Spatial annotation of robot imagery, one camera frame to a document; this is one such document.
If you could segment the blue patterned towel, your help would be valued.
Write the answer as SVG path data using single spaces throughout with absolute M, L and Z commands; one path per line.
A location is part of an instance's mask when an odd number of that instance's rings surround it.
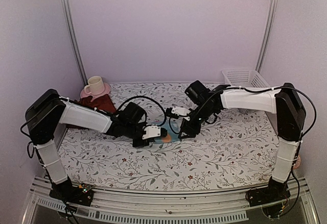
M 177 132 L 179 132 L 179 123 L 175 120 L 172 121 L 166 121 L 161 128 L 164 128 L 167 130 L 167 136 L 166 137 L 157 137 L 154 139 L 154 144 L 163 144 L 163 143 L 173 143 L 177 142 L 180 139 L 178 138 Z

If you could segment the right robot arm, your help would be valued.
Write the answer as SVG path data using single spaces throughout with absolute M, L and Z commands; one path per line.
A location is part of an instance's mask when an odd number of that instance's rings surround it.
M 196 137 L 202 124 L 223 109 L 259 110 L 276 115 L 279 149 L 270 180 L 272 184 L 265 189 L 264 197 L 274 202 L 283 195 L 282 184 L 289 178 L 304 135 L 306 110 L 300 99 L 300 91 L 291 83 L 266 89 L 218 85 L 209 90 L 200 81 L 195 81 L 185 93 L 197 108 L 187 114 L 189 119 L 183 119 L 179 139 Z

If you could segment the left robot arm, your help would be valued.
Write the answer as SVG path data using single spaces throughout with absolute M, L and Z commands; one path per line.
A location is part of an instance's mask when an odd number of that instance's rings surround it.
M 40 165 L 47 173 L 56 192 L 66 201 L 76 196 L 67 171 L 60 159 L 58 136 L 68 126 L 92 130 L 114 138 L 131 139 L 133 147 L 149 145 L 150 126 L 142 118 L 146 112 L 129 102 L 122 110 L 90 106 L 59 95 L 57 90 L 45 91 L 25 112 L 20 131 L 30 140 Z

